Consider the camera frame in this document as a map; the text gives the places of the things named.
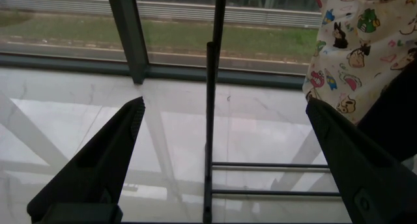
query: road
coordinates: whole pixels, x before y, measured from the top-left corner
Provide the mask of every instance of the road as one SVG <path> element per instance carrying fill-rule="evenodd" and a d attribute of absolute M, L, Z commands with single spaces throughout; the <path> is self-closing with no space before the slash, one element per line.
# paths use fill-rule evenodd
<path fill-rule="evenodd" d="M 0 52 L 21 53 L 32 55 L 47 55 L 54 57 L 77 57 L 112 61 L 125 61 L 124 52 L 118 49 L 102 48 L 71 48 L 49 44 L 24 44 L 7 42 L 0 44 Z M 176 53 L 149 52 L 149 62 L 158 64 L 174 64 L 181 66 L 205 66 L 206 58 L 202 55 L 185 55 Z M 304 75 L 306 64 L 285 63 L 281 61 L 263 61 L 256 59 L 241 59 L 221 57 L 220 68 L 244 70 L 252 72 L 271 72 L 275 74 Z"/>

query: green lawn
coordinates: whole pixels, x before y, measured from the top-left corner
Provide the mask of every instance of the green lawn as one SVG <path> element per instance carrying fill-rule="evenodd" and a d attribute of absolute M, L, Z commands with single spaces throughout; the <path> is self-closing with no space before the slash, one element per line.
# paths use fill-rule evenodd
<path fill-rule="evenodd" d="M 192 22 L 142 21 L 149 51 L 205 53 L 212 25 Z M 114 43 L 120 39 L 112 18 L 0 12 L 0 35 L 30 39 L 81 40 Z M 308 62 L 315 49 L 317 30 L 225 26 L 224 55 L 254 59 Z"/>

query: person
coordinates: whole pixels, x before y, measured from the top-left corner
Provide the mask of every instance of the person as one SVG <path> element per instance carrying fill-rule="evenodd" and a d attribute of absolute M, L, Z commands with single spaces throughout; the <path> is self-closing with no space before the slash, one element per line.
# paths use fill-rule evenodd
<path fill-rule="evenodd" d="M 323 15 L 303 84 L 358 125 L 417 59 L 416 0 L 316 0 Z M 412 158 L 405 162 L 412 169 Z"/>

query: guardrail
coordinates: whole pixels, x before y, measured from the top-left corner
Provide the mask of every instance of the guardrail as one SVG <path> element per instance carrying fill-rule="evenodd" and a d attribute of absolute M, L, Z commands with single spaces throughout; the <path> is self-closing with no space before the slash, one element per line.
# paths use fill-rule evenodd
<path fill-rule="evenodd" d="M 108 0 L 0 0 L 0 8 L 111 15 Z M 212 21 L 214 6 L 138 1 L 142 18 Z M 319 28 L 318 12 L 226 7 L 225 22 Z"/>

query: glossy floor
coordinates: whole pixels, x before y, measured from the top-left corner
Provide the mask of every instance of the glossy floor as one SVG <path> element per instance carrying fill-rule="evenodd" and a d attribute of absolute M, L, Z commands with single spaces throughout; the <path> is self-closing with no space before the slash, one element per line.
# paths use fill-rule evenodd
<path fill-rule="evenodd" d="M 30 223 L 27 203 L 127 101 L 144 121 L 120 207 L 124 221 L 201 222 L 205 85 L 0 69 L 0 223 Z M 325 159 L 299 91 L 218 85 L 214 161 Z M 214 172 L 214 188 L 337 191 L 328 171 Z M 340 198 L 218 196 L 215 222 L 350 222 Z"/>

